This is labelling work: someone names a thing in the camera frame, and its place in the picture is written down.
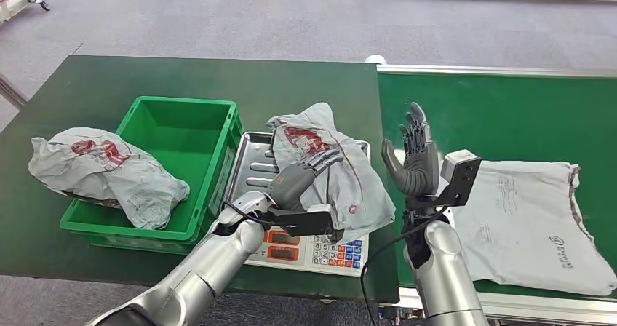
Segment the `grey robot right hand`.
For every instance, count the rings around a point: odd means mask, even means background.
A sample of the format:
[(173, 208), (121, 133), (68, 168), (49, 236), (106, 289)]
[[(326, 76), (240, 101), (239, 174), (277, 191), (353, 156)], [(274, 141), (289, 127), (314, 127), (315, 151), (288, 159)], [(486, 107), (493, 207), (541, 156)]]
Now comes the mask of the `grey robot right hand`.
[(381, 143), (383, 163), (394, 185), (405, 196), (434, 195), (439, 185), (438, 153), (426, 114), (416, 102), (411, 102), (405, 119), (406, 123), (399, 125), (404, 160), (398, 160), (393, 143), (384, 139)]

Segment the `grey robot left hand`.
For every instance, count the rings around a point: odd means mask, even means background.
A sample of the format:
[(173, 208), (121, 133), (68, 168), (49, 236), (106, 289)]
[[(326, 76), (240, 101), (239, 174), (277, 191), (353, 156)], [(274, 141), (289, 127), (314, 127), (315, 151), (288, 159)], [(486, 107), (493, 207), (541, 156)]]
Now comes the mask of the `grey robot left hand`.
[(267, 194), (280, 210), (305, 212), (300, 197), (315, 179), (343, 156), (338, 149), (319, 151), (281, 169), (268, 185)]

